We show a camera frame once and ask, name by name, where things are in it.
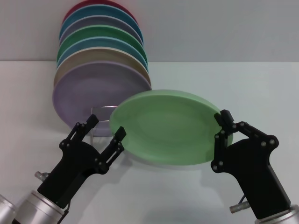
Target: cable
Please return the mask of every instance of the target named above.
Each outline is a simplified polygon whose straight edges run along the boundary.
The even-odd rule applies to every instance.
[[[244,199],[245,199],[245,195],[243,195],[243,197],[241,198],[238,204],[241,204],[244,201]]]
[[[60,220],[57,222],[57,224],[61,224],[62,220],[66,217],[66,215],[69,213],[71,206],[71,202],[68,203],[66,210],[64,210],[64,214],[61,216]]]

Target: teal plate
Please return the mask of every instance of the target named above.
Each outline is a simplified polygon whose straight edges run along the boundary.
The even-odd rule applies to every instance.
[[[214,136],[221,127],[214,115],[220,110],[209,101],[182,91],[153,90],[121,103],[110,117],[115,133],[127,136],[123,146],[154,163],[195,165],[214,159]],[[230,145],[233,136],[228,140]]]
[[[87,16],[93,16],[93,15],[107,15],[107,16],[112,16],[117,19],[120,19],[130,25],[140,36],[142,42],[143,42],[143,36],[141,33],[141,30],[137,24],[137,22],[126,12],[122,11],[119,8],[113,7],[113,6],[108,6],[108,5],[89,5],[82,7],[75,12],[73,12],[67,19],[63,22],[60,33],[59,33],[59,38],[61,37],[62,33],[74,22],[77,20],[80,20],[84,17]]]
[[[147,62],[147,57],[144,52],[143,46],[134,38],[131,34],[126,31],[106,25],[93,25],[84,27],[76,30],[72,34],[70,34],[60,45],[58,53],[57,53],[57,62],[61,55],[73,44],[78,41],[81,41],[86,38],[91,37],[112,37],[119,40],[122,40],[131,46],[133,46],[138,52],[143,56],[144,60]]]
[[[66,59],[68,56],[72,55],[73,53],[86,48],[92,48],[92,47],[109,47],[109,48],[115,48],[118,50],[125,51],[128,54],[132,55],[134,58],[136,58],[138,61],[140,61],[140,63],[146,68],[146,70],[149,71],[145,59],[138,52],[138,50],[136,50],[130,44],[112,37],[92,37],[74,43],[68,49],[66,49],[65,52],[60,56],[57,62],[57,67],[61,64],[61,62],[64,61],[64,59]]]

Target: plate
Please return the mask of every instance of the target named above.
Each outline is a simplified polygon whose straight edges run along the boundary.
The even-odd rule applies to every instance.
[[[78,9],[85,7],[85,6],[97,5],[97,4],[109,5],[109,6],[119,8],[120,10],[129,14],[137,22],[137,20],[134,18],[134,16],[124,6],[121,6],[121,5],[117,4],[116,2],[109,1],[109,0],[88,0],[88,1],[80,2],[68,11],[68,13],[64,17],[63,22],[67,19],[67,17],[69,17],[73,12],[77,11]]]
[[[214,159],[214,136],[221,129],[214,114],[219,112],[199,96],[154,90],[121,103],[110,117],[110,127],[114,134],[123,126],[125,149],[145,160],[194,165]]]
[[[77,51],[67,57],[57,68],[54,78],[54,86],[69,70],[92,61],[112,61],[129,66],[140,73],[150,85],[150,77],[146,68],[136,58],[122,50],[107,47],[94,47]]]
[[[139,53],[143,56],[143,58],[147,62],[147,57],[144,52],[143,46],[131,34],[121,29],[111,27],[111,26],[105,26],[105,25],[94,25],[94,26],[84,27],[69,35],[60,45],[57,54],[57,62],[60,56],[65,52],[65,50],[68,49],[74,43],[86,38],[98,37],[98,36],[112,37],[127,42],[128,44],[133,46],[136,50],[138,50]]]
[[[86,122],[91,108],[117,106],[150,89],[146,79],[129,66],[110,61],[90,62],[71,69],[61,78],[53,91],[53,105],[59,117],[73,128],[77,122]],[[109,122],[100,122],[93,133],[110,136]]]
[[[71,45],[67,50],[65,50],[65,52],[61,55],[57,62],[57,67],[59,67],[61,62],[73,53],[92,47],[109,47],[122,50],[136,58],[138,61],[140,61],[140,63],[145,67],[145,69],[149,71],[146,61],[135,48],[133,48],[131,45],[124,41],[111,37],[92,37],[76,42],[75,44]]]
[[[76,12],[72,13],[62,24],[59,38],[61,37],[62,33],[74,22],[76,22],[79,19],[82,19],[87,16],[92,15],[107,15],[112,16],[117,19],[120,19],[130,25],[140,36],[142,42],[143,42],[143,36],[141,33],[141,30],[139,29],[138,24],[136,21],[129,16],[124,11],[113,7],[113,6],[107,6],[107,5],[90,5],[83,8],[78,9]]]
[[[105,15],[88,16],[72,23],[61,35],[59,44],[61,44],[71,33],[75,32],[76,30],[91,25],[108,25],[108,26],[122,29],[128,32],[129,34],[131,34],[133,37],[135,37],[136,40],[138,40],[138,42],[141,45],[143,45],[140,36],[136,33],[136,31],[132,27],[130,27],[124,21],[121,21],[111,16],[105,16]]]

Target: purple plate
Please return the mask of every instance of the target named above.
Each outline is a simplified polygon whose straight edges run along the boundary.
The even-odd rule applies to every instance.
[[[110,61],[82,64],[68,71],[56,84],[53,105],[59,117],[73,128],[85,123],[92,108],[118,106],[127,98],[151,90],[148,81],[136,70]],[[109,122],[113,110],[97,115],[102,120],[94,129],[94,136],[111,136]]]

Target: black linkage bracket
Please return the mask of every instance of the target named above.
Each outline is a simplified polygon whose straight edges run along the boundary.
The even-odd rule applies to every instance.
[[[227,110],[214,117],[222,130],[215,135],[213,171],[229,173],[237,179],[257,219],[288,210],[290,199],[269,161],[271,152],[278,147],[278,139],[246,122],[235,124]],[[248,139],[228,146],[228,136],[238,131]]]
[[[126,136],[120,127],[110,144],[100,154],[91,145],[82,142],[99,120],[92,114],[86,124],[77,123],[59,147],[63,157],[38,188],[38,192],[60,208],[65,208],[84,181],[93,174],[106,174],[111,164],[124,151],[121,141]]]

